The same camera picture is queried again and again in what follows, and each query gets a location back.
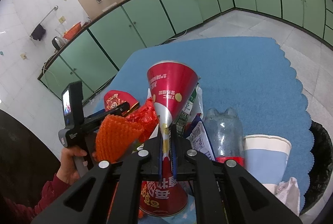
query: plastic bottle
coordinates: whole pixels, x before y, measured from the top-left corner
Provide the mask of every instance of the plastic bottle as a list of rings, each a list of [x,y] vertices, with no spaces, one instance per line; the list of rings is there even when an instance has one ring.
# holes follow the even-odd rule
[[[208,110],[204,125],[215,159],[223,163],[234,159],[244,166],[243,126],[234,108],[219,113],[216,108]]]

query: person's hand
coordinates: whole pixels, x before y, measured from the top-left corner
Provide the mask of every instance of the person's hand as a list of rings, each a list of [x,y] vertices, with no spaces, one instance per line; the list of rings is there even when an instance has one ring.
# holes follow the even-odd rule
[[[86,156],[87,152],[79,146],[71,148],[63,148],[61,150],[60,169],[57,172],[57,177],[69,185],[74,184],[80,175],[75,167],[74,156]]]

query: paper cup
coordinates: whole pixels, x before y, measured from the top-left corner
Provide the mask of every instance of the paper cup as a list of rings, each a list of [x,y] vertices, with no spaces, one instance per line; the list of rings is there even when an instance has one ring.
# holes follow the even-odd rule
[[[258,134],[245,136],[243,146],[246,170],[275,194],[287,167],[291,143],[278,136]]]

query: red aluminum can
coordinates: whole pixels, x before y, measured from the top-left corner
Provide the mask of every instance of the red aluminum can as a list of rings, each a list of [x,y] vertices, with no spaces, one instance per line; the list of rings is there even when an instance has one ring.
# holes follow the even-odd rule
[[[150,215],[167,217],[179,213],[187,204],[187,194],[171,172],[169,126],[187,103],[198,76],[182,63],[162,61],[148,70],[147,77],[162,134],[162,181],[142,183],[140,208]]]

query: red bottle label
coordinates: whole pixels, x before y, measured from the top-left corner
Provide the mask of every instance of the red bottle label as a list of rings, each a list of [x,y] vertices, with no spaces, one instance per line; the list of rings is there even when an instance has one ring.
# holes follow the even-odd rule
[[[233,159],[239,165],[241,165],[242,167],[244,167],[244,158],[243,157],[240,157],[240,156],[219,156],[219,157],[216,157],[216,161],[220,162],[220,163],[224,163],[228,159]]]

